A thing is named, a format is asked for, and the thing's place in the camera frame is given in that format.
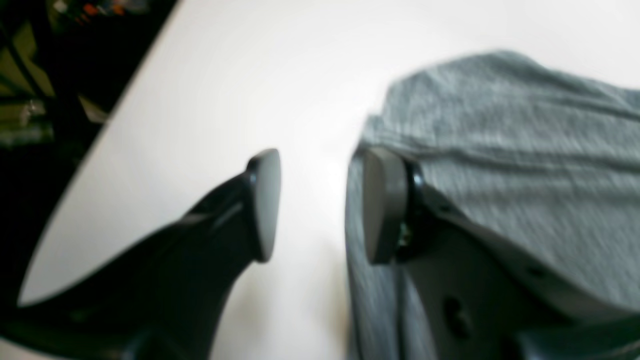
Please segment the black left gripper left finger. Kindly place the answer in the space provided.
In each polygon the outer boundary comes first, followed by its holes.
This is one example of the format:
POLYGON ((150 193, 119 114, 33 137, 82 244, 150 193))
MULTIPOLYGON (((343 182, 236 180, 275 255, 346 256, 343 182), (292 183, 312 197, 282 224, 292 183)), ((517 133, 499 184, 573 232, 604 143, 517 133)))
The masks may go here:
POLYGON ((74 360, 206 360, 244 270, 274 252, 281 155, 257 153, 181 218, 80 283, 2 309, 1 335, 74 360))

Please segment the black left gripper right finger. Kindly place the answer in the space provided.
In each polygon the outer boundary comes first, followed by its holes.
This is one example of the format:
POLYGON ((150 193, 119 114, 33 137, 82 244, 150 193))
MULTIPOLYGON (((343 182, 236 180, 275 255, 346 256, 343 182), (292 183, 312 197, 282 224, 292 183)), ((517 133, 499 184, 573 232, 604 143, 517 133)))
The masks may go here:
POLYGON ((471 221, 417 161, 373 146, 362 164, 366 255, 409 276, 439 360, 639 358, 638 312, 471 221))

